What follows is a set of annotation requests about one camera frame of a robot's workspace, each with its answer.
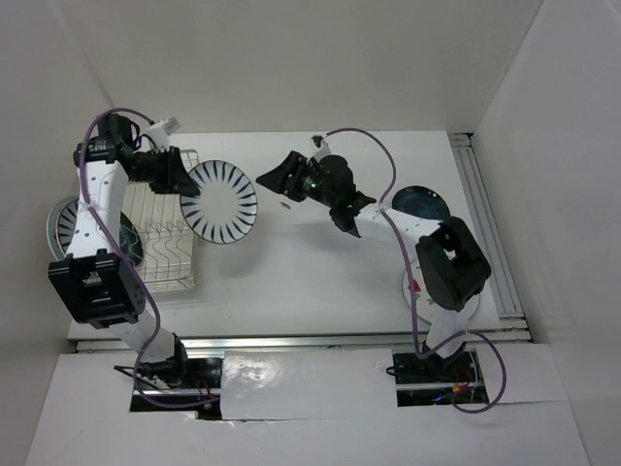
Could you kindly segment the blue striped plate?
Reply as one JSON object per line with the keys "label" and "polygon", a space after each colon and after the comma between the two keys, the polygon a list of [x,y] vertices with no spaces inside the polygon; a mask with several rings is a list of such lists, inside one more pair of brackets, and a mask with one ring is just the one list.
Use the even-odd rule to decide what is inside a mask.
{"label": "blue striped plate", "polygon": [[258,218],[258,196],[250,178],[223,160],[199,163],[189,176],[199,189],[197,196],[180,197],[180,212],[189,228],[216,245],[244,238]]}
{"label": "blue striped plate", "polygon": [[60,204],[54,235],[62,255],[66,254],[67,248],[71,245],[75,233],[78,206],[79,199],[77,197],[63,200]]}

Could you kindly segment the dark blue glazed plate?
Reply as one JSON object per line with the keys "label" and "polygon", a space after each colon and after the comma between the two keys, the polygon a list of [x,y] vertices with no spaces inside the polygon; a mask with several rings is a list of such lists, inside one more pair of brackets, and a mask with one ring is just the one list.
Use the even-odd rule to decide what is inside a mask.
{"label": "dark blue glazed plate", "polygon": [[144,255],[142,240],[135,226],[124,213],[120,214],[119,245],[135,267],[141,265]]}
{"label": "dark blue glazed plate", "polygon": [[441,196],[433,189],[410,185],[400,189],[392,198],[391,207],[399,212],[420,218],[444,221],[451,217]]}

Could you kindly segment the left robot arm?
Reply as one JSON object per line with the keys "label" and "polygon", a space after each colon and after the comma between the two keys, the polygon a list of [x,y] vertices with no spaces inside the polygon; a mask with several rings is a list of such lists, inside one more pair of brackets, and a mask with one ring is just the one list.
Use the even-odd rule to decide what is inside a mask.
{"label": "left robot arm", "polygon": [[113,332],[137,354],[134,373],[168,387],[184,385],[191,363],[180,338],[163,329],[152,295],[119,240],[127,186],[144,183],[154,194],[196,197],[180,149],[170,137],[180,125],[173,117],[145,119],[115,108],[88,126],[73,154],[80,184],[73,237],[48,277],[73,320]]}

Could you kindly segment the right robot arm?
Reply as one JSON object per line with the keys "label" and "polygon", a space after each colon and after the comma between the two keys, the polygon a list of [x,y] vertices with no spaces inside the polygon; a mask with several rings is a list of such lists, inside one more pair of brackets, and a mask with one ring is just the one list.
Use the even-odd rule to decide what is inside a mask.
{"label": "right robot arm", "polygon": [[425,373],[443,381],[455,372],[465,347],[467,320],[461,314],[491,276],[489,262],[461,218],[431,220],[382,208],[358,190],[346,160],[335,154],[306,158],[292,151],[256,182],[291,201],[311,199],[326,206],[344,233],[399,247],[407,255],[410,296],[415,296],[413,285],[421,283],[439,307],[419,346]]}

